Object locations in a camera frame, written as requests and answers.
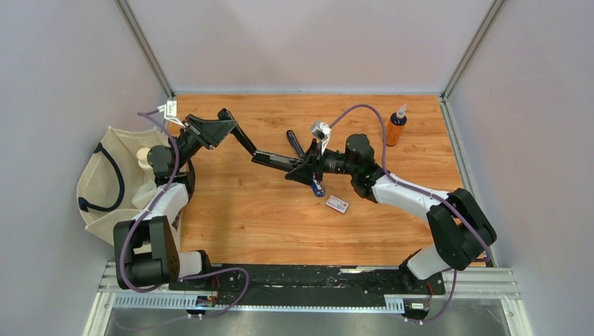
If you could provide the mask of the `blue stapler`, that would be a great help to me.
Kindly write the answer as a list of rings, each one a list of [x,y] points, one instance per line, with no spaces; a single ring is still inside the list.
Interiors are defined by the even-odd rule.
[[[284,178],[288,181],[309,185],[316,197],[325,196],[326,192],[322,186],[323,172],[318,167],[319,160],[322,157],[319,153],[320,143],[313,138],[309,148],[304,151],[293,130],[287,130],[286,137],[293,150],[299,155],[301,162],[286,173]]]

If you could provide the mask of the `white red staple box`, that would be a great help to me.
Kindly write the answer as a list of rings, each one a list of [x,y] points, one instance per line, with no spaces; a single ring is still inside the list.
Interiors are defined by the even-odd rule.
[[[326,206],[341,214],[346,214],[350,204],[334,195],[330,195],[326,201]]]

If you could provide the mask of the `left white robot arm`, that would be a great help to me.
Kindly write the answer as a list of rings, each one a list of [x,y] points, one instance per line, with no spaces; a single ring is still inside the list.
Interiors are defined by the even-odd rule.
[[[172,224],[189,203],[195,188],[191,158],[201,149],[216,148],[237,127],[223,109],[216,120],[188,115],[179,136],[148,150],[146,161],[156,183],[156,195],[134,218],[113,228],[116,278],[122,289],[140,293],[187,278],[195,289],[208,289],[214,271],[203,250],[181,252]]]

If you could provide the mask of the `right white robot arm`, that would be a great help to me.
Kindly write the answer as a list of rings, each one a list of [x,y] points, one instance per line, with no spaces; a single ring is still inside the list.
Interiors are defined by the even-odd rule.
[[[286,133],[291,147],[304,160],[301,170],[309,179],[315,172],[349,174],[358,196],[402,209],[428,223],[433,242],[400,265],[399,282],[417,293],[428,278],[448,269],[465,270],[496,242],[497,234],[474,196],[463,188],[453,192],[431,190],[385,172],[375,161],[365,134],[348,136],[345,151],[317,154],[317,141],[304,151],[293,131]]]

